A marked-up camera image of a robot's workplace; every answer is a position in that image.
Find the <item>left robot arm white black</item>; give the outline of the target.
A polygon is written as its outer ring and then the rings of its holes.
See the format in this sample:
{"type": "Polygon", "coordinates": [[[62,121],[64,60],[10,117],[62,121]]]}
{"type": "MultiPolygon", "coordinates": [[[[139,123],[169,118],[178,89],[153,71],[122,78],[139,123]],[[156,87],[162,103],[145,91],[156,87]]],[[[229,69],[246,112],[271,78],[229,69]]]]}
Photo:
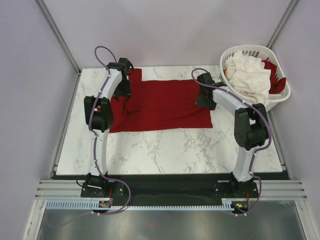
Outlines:
{"type": "Polygon", "coordinates": [[[106,65],[105,81],[98,92],[86,96],[83,100],[85,123],[88,126],[93,144],[91,154],[93,163],[89,167],[85,182],[82,184],[80,196],[82,198],[106,198],[109,196],[111,183],[107,180],[107,140],[112,125],[114,114],[111,100],[115,97],[129,99],[131,97],[131,82],[129,80],[132,63],[127,58],[120,58],[118,62],[106,65]]]}

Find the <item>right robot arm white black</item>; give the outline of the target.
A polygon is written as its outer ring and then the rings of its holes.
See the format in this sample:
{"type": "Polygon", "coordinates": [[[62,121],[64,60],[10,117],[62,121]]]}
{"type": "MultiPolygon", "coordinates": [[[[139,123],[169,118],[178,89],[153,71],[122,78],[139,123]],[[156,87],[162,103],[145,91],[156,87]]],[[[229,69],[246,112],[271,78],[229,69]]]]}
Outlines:
{"type": "Polygon", "coordinates": [[[238,144],[235,167],[222,190],[231,196],[256,194],[253,166],[256,153],[271,145],[272,134],[266,108],[262,103],[249,104],[237,96],[222,81],[215,82],[209,72],[193,78],[200,85],[196,105],[214,111],[221,105],[234,117],[233,135],[238,144]]]}

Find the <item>red t shirt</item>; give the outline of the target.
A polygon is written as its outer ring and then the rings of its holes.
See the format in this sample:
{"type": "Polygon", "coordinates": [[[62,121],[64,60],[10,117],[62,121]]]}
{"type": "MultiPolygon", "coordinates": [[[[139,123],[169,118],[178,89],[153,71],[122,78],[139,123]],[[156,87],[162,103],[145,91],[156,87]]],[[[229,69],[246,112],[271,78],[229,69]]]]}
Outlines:
{"type": "Polygon", "coordinates": [[[130,71],[131,97],[111,99],[111,133],[169,129],[210,129],[210,110],[196,105],[200,86],[187,80],[142,80],[140,68],[130,71]]]}

